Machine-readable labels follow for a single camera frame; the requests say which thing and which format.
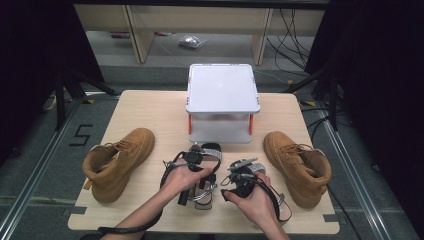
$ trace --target white plastic box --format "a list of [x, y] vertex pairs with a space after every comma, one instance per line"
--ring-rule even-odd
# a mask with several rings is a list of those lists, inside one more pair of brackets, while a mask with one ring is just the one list
[[193, 64], [186, 110], [191, 142], [249, 143], [260, 111], [248, 64]]

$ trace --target white container lid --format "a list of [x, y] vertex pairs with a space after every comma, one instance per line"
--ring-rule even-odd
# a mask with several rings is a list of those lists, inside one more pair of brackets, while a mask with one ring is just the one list
[[254, 114], [260, 111], [252, 67], [248, 64], [190, 66], [187, 105], [190, 114]]

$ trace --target tan work boot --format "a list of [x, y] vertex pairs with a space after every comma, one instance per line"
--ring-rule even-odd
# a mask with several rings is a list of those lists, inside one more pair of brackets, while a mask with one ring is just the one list
[[278, 131], [268, 133], [263, 144], [268, 160], [284, 175], [293, 201], [302, 208], [318, 205], [331, 178], [330, 163], [324, 153], [296, 144]]
[[96, 145], [82, 165], [89, 179], [84, 189], [93, 186], [94, 198], [101, 203], [116, 201], [130, 180], [130, 175], [153, 150], [155, 136], [146, 128], [137, 128], [117, 143]]

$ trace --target wrist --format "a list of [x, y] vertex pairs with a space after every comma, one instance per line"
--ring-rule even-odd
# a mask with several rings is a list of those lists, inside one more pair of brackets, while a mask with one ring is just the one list
[[261, 221], [259, 227], [269, 240], [282, 239], [281, 237], [284, 234], [284, 230], [282, 229], [277, 219], [270, 219], [270, 221]]
[[170, 186], [163, 186], [161, 189], [159, 189], [158, 193], [160, 193], [168, 201], [171, 201], [178, 194], [180, 194], [180, 192], [177, 189], [174, 189]]

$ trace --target wooden table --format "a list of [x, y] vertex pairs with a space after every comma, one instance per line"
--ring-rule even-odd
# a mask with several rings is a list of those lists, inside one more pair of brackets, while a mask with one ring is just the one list
[[[68, 225], [73, 230], [95, 230], [99, 226], [113, 227], [147, 201], [159, 189], [165, 167], [162, 161], [173, 160], [180, 151], [187, 151], [189, 141], [185, 91], [124, 91], [106, 129], [102, 144], [117, 142], [131, 130], [149, 128], [156, 137], [150, 157], [131, 175], [122, 196], [114, 203], [102, 205], [91, 191], [81, 190]], [[239, 159], [258, 157], [273, 187], [283, 192], [293, 216], [283, 225], [289, 234], [335, 234], [340, 226], [328, 192], [312, 210], [299, 208], [291, 199], [284, 178], [267, 160], [262, 149], [265, 135], [282, 131], [296, 143], [312, 145], [296, 97], [292, 94], [260, 93], [261, 110], [254, 117], [253, 139], [248, 144], [221, 144], [223, 160], [217, 171], [218, 184], [229, 174], [227, 167]], [[157, 232], [190, 233], [260, 233], [230, 203], [225, 202], [218, 187], [213, 192], [211, 210], [196, 210], [193, 202], [177, 204], [178, 197], [164, 209], [160, 221], [149, 229]]]

